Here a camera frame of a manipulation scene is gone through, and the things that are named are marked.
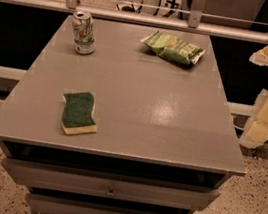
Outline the green and yellow sponge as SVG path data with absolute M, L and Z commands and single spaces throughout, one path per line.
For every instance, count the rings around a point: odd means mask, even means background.
M 61 122 L 66 135 L 95 133 L 94 96 L 90 92 L 65 93 L 63 95 L 64 111 Z

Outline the grey drawer cabinet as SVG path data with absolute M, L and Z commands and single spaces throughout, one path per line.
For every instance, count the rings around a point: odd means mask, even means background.
M 106 20 L 96 27 L 96 50 L 84 56 L 64 23 L 0 106 L 4 158 L 218 191 L 243 175 L 210 39 L 186 34 L 205 52 L 185 68 L 143 45 L 147 27 Z M 66 135 L 63 95 L 79 92 L 94 96 L 97 131 Z M 25 187 L 27 195 L 154 214 L 197 211 Z

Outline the green snack bag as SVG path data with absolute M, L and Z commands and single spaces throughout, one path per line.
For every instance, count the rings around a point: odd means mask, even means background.
M 140 41 L 157 56 L 185 66 L 196 64 L 205 52 L 199 46 L 188 43 L 178 36 L 162 33 L 162 31 L 157 31 Z

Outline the upper grey drawer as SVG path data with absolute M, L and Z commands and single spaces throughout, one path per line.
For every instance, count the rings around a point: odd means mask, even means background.
M 3 159 L 2 166 L 17 184 L 136 203 L 203 210 L 218 190 L 176 185 L 50 164 Z

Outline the green and white soda can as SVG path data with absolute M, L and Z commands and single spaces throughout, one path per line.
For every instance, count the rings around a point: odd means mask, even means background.
M 76 11 L 72 16 L 75 50 L 78 54 L 92 54 L 95 50 L 94 22 L 92 15 Z

